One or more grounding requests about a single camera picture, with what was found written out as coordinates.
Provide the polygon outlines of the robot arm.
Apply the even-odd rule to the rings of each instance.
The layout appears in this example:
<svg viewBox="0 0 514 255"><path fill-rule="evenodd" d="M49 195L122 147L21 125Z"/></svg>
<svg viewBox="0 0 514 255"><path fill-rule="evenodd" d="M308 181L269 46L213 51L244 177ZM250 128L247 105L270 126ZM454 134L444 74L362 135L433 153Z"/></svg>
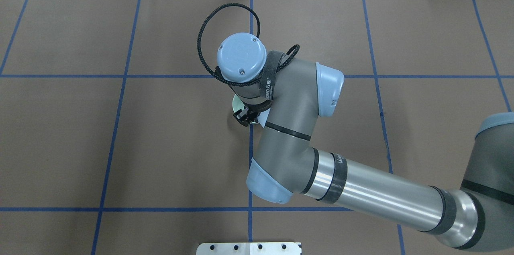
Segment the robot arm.
<svg viewBox="0 0 514 255"><path fill-rule="evenodd" d="M513 247L513 113L481 123L459 189L426 186L316 149L320 116L332 116L345 77L339 70L268 51L250 33L230 35L217 50L221 75L243 109L242 125L263 134L253 153L247 187L284 204L294 193L393 221L440 243L480 253Z"/></svg>

